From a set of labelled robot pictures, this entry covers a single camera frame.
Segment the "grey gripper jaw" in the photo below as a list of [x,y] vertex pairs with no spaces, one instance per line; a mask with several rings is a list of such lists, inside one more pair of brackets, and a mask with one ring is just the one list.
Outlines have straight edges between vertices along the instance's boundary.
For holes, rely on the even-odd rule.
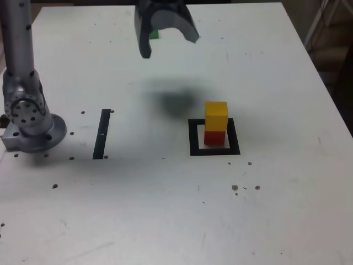
[[158,30],[178,29],[184,38],[192,43],[196,43],[200,37],[192,16],[183,2],[160,3],[151,16],[151,24]]

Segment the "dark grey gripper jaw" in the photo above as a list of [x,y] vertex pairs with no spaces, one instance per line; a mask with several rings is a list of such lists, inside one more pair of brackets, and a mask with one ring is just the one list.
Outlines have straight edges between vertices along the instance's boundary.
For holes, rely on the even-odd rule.
[[153,1],[136,1],[135,4],[135,32],[137,36],[138,48],[144,59],[151,57],[151,46],[149,44],[149,35],[152,33],[153,26],[151,17],[156,11]]

